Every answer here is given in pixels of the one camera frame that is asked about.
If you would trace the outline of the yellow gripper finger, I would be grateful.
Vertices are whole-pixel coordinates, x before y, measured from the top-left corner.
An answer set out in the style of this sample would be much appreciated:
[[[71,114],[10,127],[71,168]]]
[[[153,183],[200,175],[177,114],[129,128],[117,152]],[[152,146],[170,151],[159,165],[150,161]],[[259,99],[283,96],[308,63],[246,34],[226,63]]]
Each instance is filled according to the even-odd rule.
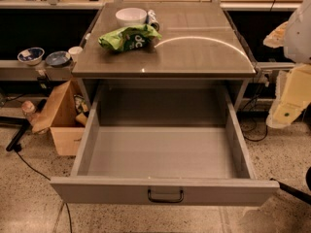
[[[290,126],[311,104],[311,65],[296,64],[289,72],[280,71],[275,95],[266,125],[281,129]]]
[[[265,37],[263,44],[273,49],[282,47],[284,45],[284,37],[287,25],[288,23],[285,21],[276,27]]]

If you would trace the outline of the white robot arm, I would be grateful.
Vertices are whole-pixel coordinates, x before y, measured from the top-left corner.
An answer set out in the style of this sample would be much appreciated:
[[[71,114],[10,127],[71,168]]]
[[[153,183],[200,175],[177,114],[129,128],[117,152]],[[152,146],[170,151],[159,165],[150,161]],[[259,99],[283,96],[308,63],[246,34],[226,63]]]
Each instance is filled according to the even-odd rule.
[[[289,20],[276,27],[263,40],[270,48],[283,48],[295,66],[281,71],[276,81],[276,98],[266,124],[271,128],[291,125],[311,104],[311,0],[303,0]]]

